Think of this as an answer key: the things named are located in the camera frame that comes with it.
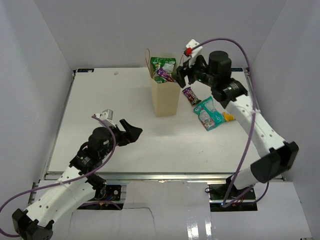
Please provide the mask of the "purple m&m bag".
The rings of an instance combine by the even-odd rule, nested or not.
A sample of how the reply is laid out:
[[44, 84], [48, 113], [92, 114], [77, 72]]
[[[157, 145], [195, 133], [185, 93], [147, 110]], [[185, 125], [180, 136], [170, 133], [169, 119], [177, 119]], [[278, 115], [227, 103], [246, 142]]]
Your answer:
[[176, 80], [172, 77], [172, 74], [164, 70], [163, 68], [159, 68], [156, 71], [157, 75], [162, 77], [167, 82], [176, 83]]

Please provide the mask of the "yellow snack packet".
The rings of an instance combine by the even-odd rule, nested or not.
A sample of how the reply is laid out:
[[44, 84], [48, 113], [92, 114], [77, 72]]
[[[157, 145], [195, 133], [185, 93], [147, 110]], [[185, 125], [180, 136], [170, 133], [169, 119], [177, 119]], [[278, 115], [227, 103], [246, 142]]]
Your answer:
[[223, 112], [222, 115], [223, 115], [223, 118], [224, 118], [225, 122], [230, 122], [230, 121], [234, 121], [235, 120], [235, 117], [232, 114], [228, 113], [228, 112]]

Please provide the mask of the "purple m&m bar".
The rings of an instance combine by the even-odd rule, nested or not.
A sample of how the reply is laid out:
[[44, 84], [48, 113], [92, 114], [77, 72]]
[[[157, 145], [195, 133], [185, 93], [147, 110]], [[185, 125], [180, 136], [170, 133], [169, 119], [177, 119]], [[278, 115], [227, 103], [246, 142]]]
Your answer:
[[191, 87], [186, 87], [182, 90], [182, 93], [187, 97], [192, 106], [195, 106], [201, 102], [201, 100], [195, 95]]

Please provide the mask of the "green white snack bag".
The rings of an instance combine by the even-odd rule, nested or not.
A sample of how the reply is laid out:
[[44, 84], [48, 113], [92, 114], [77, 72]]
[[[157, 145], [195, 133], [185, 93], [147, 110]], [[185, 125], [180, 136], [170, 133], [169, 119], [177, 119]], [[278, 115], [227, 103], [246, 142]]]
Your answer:
[[150, 64], [152, 67], [152, 77], [157, 84], [166, 83], [167, 81], [160, 77], [156, 71], [159, 68], [163, 68], [171, 75], [173, 73], [174, 67], [176, 65], [176, 59], [172, 57], [155, 57], [150, 58]]

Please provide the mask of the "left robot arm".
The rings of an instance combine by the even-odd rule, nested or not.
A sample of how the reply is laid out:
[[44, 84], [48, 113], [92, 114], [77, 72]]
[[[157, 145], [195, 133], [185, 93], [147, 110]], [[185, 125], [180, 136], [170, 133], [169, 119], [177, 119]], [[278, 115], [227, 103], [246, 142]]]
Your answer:
[[12, 214], [13, 226], [23, 240], [49, 240], [54, 227], [85, 202], [105, 196], [106, 181], [95, 172], [106, 164], [117, 146], [138, 140], [143, 130], [120, 120], [123, 130], [108, 120], [100, 120], [88, 140], [81, 145], [60, 178], [44, 186], [46, 192], [26, 209]]

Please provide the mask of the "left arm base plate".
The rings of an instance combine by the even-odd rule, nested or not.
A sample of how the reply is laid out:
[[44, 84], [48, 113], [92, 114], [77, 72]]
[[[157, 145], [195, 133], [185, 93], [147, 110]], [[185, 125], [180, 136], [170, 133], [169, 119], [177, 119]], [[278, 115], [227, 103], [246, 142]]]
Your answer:
[[108, 205], [121, 199], [121, 185], [103, 185], [95, 191], [94, 197], [81, 206]]

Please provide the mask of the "teal red candy bag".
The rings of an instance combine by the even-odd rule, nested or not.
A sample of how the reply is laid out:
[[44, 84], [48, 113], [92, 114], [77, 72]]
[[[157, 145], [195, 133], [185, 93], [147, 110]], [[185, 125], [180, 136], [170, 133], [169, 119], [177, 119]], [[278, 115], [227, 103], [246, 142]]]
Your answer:
[[225, 122], [224, 116], [215, 108], [212, 96], [200, 102], [193, 112], [197, 114], [206, 131], [211, 131]]

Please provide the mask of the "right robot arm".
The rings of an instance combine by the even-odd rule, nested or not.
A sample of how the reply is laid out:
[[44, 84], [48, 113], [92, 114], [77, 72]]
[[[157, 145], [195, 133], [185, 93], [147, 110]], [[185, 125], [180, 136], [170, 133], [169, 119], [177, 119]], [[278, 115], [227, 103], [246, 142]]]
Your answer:
[[244, 189], [256, 183], [266, 183], [290, 170], [299, 151], [298, 145], [287, 142], [268, 124], [260, 112], [254, 109], [243, 84], [232, 77], [232, 61], [224, 51], [213, 51], [205, 61], [191, 48], [184, 53], [189, 59], [176, 70], [176, 81], [181, 87], [198, 81], [210, 87], [213, 98], [235, 117], [253, 143], [259, 159], [249, 167], [238, 170], [229, 177], [226, 195], [236, 200]]

